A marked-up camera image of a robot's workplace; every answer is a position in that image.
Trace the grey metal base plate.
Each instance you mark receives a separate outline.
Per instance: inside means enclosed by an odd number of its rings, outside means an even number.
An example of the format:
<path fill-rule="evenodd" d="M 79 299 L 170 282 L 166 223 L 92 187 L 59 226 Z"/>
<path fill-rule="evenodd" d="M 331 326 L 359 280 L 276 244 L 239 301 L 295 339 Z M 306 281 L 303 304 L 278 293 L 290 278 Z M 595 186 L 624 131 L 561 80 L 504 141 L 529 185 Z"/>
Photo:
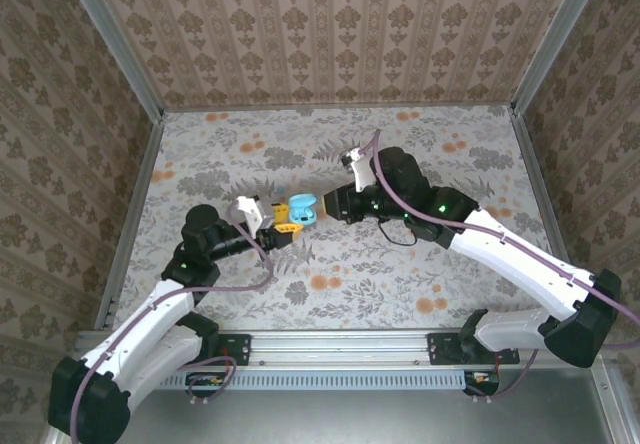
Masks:
<path fill-rule="evenodd" d="M 510 394 L 461 391 L 229 391 L 207 405 L 146 399 L 117 444 L 640 444 L 617 383 L 534 370 Z"/>

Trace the aluminium side rail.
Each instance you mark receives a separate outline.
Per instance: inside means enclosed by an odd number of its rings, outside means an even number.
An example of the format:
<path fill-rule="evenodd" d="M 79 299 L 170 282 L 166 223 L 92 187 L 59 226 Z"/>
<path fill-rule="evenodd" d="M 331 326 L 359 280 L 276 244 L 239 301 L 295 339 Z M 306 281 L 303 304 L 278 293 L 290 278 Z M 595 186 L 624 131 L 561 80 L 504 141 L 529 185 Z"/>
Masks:
<path fill-rule="evenodd" d="M 525 270 L 518 271 L 517 277 L 524 278 L 523 290 L 526 293 L 533 297 L 549 315 L 558 321 L 563 321 L 577 313 L 573 303 L 584 301 L 588 294 L 574 284 L 572 275 L 586 277 L 588 272 L 569 264 L 568 253 L 524 118 L 515 117 L 513 111 L 510 118 L 550 246 L 550 250 L 545 251 L 534 244 L 524 242 L 523 246 L 526 250 L 522 257 L 516 259 L 516 263 L 524 264 Z"/>
<path fill-rule="evenodd" d="M 106 281 L 101 304 L 95 319 L 94 329 L 103 330 L 114 322 L 119 295 L 123 289 L 131 260 L 145 199 L 148 193 L 155 162 L 164 131 L 164 120 L 160 118 L 151 128 L 139 174 L 129 203 L 126 219 L 118 246 Z"/>

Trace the floral printed tablecloth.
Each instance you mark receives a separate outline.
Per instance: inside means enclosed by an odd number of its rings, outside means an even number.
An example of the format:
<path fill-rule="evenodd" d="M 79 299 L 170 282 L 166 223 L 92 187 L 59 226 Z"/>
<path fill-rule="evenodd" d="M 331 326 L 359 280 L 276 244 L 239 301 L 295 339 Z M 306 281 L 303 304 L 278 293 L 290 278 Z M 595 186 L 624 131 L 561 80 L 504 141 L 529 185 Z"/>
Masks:
<path fill-rule="evenodd" d="M 187 211 L 225 211 L 240 195 L 284 202 L 351 182 L 340 155 L 379 134 L 413 155 L 433 185 L 475 199 L 527 241 L 548 247 L 511 109 L 494 106 L 302 108 L 168 113 L 123 289 L 122 323 L 148 296 L 180 242 Z M 277 188 L 286 193 L 278 194 Z M 271 255 L 224 259 L 200 313 L 223 328 L 373 329 L 461 325 L 476 309 L 528 310 L 534 300 L 477 261 L 424 241 L 400 222 L 355 225 L 320 214 Z"/>

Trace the aluminium corner post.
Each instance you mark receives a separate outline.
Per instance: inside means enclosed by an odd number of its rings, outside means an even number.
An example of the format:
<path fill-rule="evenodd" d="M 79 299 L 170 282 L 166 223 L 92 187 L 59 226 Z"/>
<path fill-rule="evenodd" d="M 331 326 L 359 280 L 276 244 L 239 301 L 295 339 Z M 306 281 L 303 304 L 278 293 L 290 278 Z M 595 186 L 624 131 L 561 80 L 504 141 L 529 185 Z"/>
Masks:
<path fill-rule="evenodd" d="M 511 100 L 515 117 L 522 117 L 531 104 L 588 1 L 563 0 L 559 5 Z"/>
<path fill-rule="evenodd" d="M 80 0 L 153 125 L 162 120 L 160 102 L 140 60 L 129 44 L 107 0 Z"/>

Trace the aluminium front rail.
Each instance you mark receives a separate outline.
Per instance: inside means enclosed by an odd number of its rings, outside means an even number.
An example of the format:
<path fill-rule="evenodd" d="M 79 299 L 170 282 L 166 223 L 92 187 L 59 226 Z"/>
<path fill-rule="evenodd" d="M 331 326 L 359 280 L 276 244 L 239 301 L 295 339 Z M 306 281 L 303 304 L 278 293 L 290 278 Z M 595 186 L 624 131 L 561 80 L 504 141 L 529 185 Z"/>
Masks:
<path fill-rule="evenodd" d="M 455 332 L 454 329 L 402 329 L 355 331 L 221 331 L 250 334 L 252 351 L 249 369 L 408 369 L 432 367 L 427 335 Z M 141 326 L 127 334 L 87 331 L 79 334 L 71 355 L 93 365 L 102 354 L 106 364 L 118 374 L 131 373 L 145 364 L 159 364 L 171 372 L 190 366 L 194 369 L 225 368 L 226 363 L 206 364 L 213 357 L 203 351 L 206 339 L 182 326 L 169 330 L 145 331 Z M 438 365 L 442 368 L 489 368 L 490 365 Z"/>

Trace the blue earbud charging case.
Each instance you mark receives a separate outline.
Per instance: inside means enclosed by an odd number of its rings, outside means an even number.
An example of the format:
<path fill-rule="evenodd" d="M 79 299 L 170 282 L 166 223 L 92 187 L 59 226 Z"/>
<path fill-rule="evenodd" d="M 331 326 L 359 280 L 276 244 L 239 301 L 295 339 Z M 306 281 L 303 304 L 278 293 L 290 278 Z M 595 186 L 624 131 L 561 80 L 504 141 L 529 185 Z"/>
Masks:
<path fill-rule="evenodd" d="M 317 198 L 314 194 L 296 194 L 289 198 L 289 221 L 302 226 L 309 226 L 317 221 L 315 204 Z"/>

